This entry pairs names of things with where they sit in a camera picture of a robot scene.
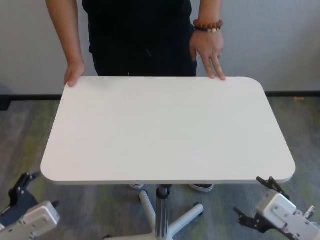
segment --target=bracelet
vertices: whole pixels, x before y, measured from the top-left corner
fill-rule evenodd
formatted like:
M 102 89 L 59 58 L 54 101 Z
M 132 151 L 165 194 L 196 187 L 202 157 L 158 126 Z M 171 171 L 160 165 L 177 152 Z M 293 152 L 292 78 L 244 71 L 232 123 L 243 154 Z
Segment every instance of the bracelet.
M 193 25 L 196 30 L 203 31 L 203 32 L 212 32 L 215 33 L 216 31 L 219 31 L 222 27 L 224 22 L 222 20 L 219 20 L 217 23 L 201 23 L 199 19 L 196 19 L 193 21 Z

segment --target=white shoe sole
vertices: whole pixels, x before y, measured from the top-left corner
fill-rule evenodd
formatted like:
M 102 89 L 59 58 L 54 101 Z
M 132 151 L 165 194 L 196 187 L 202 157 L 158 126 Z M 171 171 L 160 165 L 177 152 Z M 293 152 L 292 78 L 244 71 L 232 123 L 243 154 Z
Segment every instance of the white shoe sole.
M 134 190 L 139 190 L 144 187 L 144 184 L 130 184 L 129 186 L 130 186 L 130 188 L 132 188 Z
M 208 187 L 208 188 L 205 188 L 205 187 L 199 187 L 199 186 L 196 186 L 194 184 L 189 184 L 189 186 L 198 191 L 198 192 L 202 192 L 202 193 L 209 193 L 212 191 L 212 189 L 214 189 L 214 185 L 212 184 L 211 187 Z

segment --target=shoe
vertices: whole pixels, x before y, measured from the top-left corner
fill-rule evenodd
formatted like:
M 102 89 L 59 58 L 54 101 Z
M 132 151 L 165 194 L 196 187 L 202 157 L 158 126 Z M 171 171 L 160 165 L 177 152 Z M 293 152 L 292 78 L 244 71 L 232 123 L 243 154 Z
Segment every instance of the shoe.
M 213 184 L 189 184 L 189 186 L 192 189 L 202 193 L 209 193 L 214 188 Z
M 130 186 L 130 188 L 132 188 L 134 190 L 139 190 L 144 187 L 144 184 L 130 184 L 129 186 Z

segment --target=black pants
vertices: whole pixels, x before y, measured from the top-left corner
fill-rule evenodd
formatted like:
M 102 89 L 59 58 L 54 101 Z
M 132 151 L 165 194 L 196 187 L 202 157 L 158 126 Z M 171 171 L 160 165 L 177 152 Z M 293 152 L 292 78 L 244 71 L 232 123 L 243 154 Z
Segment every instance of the black pants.
M 197 62 L 190 55 L 190 37 L 149 46 L 109 38 L 101 48 L 95 46 L 91 51 L 94 67 L 99 76 L 194 77 Z

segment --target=left hand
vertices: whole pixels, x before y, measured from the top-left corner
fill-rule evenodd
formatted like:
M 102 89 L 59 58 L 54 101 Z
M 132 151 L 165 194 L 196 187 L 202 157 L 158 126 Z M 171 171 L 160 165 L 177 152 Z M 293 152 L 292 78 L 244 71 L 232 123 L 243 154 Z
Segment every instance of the left hand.
M 222 71 L 219 58 L 224 49 L 224 38 L 222 32 L 205 32 L 194 31 L 190 40 L 190 53 L 192 60 L 197 59 L 197 52 L 200 54 L 205 70 L 211 79 L 215 78 L 215 75 L 211 68 L 210 60 L 213 63 L 213 67 L 221 80 L 226 80 L 226 76 Z

